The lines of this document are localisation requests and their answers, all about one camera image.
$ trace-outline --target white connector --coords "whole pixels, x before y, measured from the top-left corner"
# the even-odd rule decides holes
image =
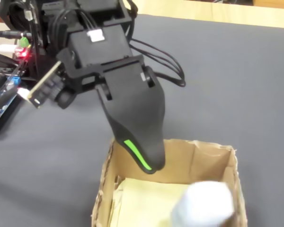
[[[87,35],[93,43],[105,40],[102,29],[90,30]]]

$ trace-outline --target green component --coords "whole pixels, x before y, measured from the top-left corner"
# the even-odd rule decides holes
[[[152,170],[152,168],[144,160],[143,156],[141,155],[137,147],[133,144],[133,142],[131,142],[130,140],[125,140],[124,143],[133,151],[133,153],[137,156],[139,161],[147,170]]]
[[[29,41],[26,37],[22,37],[20,40],[19,40],[19,46],[22,47],[22,48],[26,48],[29,46]]]

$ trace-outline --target yellow paper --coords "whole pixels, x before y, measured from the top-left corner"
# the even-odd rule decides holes
[[[114,194],[110,227],[169,227],[171,211],[188,187],[130,178],[121,185],[123,192]]]

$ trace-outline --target white cylinder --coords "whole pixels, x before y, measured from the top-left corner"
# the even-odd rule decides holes
[[[219,227],[234,213],[232,194],[222,182],[190,185],[171,213],[172,227]]]

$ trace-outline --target cardboard box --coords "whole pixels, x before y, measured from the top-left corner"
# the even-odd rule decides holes
[[[155,174],[145,174],[130,154],[115,141],[103,164],[99,192],[92,213],[92,227],[109,227],[114,190],[122,179],[159,183],[191,184],[197,181],[224,181],[234,201],[235,214],[225,227],[247,227],[245,203],[231,146],[187,140],[165,140],[166,165]]]

